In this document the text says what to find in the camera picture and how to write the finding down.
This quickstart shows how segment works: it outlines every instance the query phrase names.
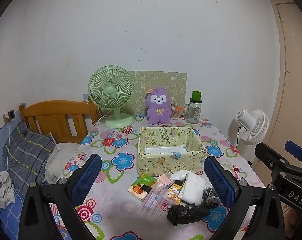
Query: yellow bow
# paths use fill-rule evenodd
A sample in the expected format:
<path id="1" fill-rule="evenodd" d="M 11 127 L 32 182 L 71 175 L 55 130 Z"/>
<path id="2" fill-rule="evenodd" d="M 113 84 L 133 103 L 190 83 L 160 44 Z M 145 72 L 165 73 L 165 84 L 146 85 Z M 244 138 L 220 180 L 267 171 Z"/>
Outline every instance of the yellow bow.
<path id="1" fill-rule="evenodd" d="M 164 109 L 156 109 L 155 111 L 158 113 L 158 115 L 159 114 L 162 115 L 162 112 L 164 111 Z"/>

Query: wooden bed frame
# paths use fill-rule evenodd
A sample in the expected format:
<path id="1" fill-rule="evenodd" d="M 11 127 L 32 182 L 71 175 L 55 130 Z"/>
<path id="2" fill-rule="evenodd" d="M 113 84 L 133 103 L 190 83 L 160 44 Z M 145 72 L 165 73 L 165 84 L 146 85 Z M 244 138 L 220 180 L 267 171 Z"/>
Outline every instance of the wooden bed frame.
<path id="1" fill-rule="evenodd" d="M 89 102 L 54 100 L 39 102 L 29 107 L 20 105 L 19 110 L 21 119 L 29 129 L 35 133 L 39 133 L 39 128 L 42 134 L 52 133 L 57 143 L 81 143 L 88 134 L 84 115 L 90 115 L 92 125 L 100 117 L 98 107 L 90 98 Z M 67 115 L 72 116 L 77 136 L 72 136 Z"/>

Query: white electric fan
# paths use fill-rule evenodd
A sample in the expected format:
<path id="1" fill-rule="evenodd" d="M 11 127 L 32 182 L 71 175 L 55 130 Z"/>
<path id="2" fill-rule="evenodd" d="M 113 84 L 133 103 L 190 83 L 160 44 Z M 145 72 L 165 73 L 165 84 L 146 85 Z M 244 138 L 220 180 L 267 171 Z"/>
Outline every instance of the white electric fan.
<path id="1" fill-rule="evenodd" d="M 88 84 L 89 96 L 101 109 L 114 110 L 104 124 L 110 128 L 124 128 L 134 122 L 129 114 L 120 113 L 133 94 L 133 79 L 118 66 L 105 66 L 92 75 Z"/>
<path id="2" fill-rule="evenodd" d="M 236 120 L 245 129 L 241 136 L 244 144 L 254 145 L 262 142 L 269 127 L 269 119 L 262 110 L 257 109 L 248 113 L 240 109 L 236 114 Z"/>

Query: wooden door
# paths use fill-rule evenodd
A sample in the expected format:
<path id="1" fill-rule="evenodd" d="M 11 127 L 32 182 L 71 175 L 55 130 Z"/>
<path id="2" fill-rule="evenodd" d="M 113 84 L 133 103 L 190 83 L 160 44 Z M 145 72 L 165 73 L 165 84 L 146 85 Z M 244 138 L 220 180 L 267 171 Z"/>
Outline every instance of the wooden door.
<path id="1" fill-rule="evenodd" d="M 284 148 L 288 140 L 302 147 L 302 12 L 293 2 L 276 3 L 275 6 L 285 68 L 283 82 L 280 82 L 283 84 L 282 93 L 278 91 L 280 104 L 274 113 L 275 124 L 269 127 L 270 135 L 264 142 L 290 164 L 302 167 L 302 163 Z M 255 172 L 265 185 L 271 182 L 271 171 L 263 163 L 258 162 Z"/>

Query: black plastic bag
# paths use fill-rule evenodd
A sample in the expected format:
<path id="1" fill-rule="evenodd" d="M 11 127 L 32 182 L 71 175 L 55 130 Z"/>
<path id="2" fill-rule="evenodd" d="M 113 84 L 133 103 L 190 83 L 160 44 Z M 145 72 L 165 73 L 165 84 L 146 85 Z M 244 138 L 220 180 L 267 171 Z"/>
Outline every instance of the black plastic bag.
<path id="1" fill-rule="evenodd" d="M 169 208 L 167 219 L 173 224 L 183 225 L 199 222 L 201 218 L 210 214 L 206 204 L 202 203 L 196 206 L 194 203 L 185 207 L 182 205 L 174 205 Z"/>
<path id="2" fill-rule="evenodd" d="M 221 205 L 221 200 L 214 188 L 204 190 L 203 200 L 209 209 L 215 209 Z"/>

